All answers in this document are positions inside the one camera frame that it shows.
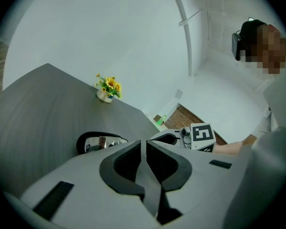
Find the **vr headset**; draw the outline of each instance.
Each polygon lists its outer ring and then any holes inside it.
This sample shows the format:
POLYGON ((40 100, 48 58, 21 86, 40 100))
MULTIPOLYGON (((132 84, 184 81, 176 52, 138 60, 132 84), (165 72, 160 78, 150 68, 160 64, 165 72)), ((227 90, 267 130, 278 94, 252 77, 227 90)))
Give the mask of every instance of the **vr headset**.
POLYGON ((232 34, 232 53, 237 61, 241 59, 241 50, 245 50, 246 61, 251 61, 251 45, 256 42, 256 32, 260 25, 266 24, 259 20, 243 23, 239 34, 232 34))

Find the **sunflower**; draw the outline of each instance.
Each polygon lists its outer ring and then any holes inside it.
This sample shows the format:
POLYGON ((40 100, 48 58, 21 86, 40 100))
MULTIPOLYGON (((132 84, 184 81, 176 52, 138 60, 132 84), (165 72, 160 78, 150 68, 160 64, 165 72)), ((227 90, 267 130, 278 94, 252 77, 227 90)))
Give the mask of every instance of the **sunflower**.
POLYGON ((106 85, 109 86, 110 88, 114 89, 116 82, 112 77, 106 78, 106 85))
POLYGON ((115 89, 120 93, 120 92, 122 92, 122 86, 121 86, 121 84, 120 83, 116 83, 116 85, 115 85, 115 89))

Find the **wooden tabletop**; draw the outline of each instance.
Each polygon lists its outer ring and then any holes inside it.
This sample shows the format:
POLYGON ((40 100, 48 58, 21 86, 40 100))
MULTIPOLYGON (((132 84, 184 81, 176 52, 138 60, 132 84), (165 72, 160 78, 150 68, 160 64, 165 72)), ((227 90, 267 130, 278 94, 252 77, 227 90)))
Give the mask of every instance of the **wooden tabletop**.
POLYGON ((158 132, 142 111, 114 99, 100 101, 97 89, 45 64, 0 94, 0 184, 16 196, 77 155, 77 138, 108 132, 129 141, 158 132))

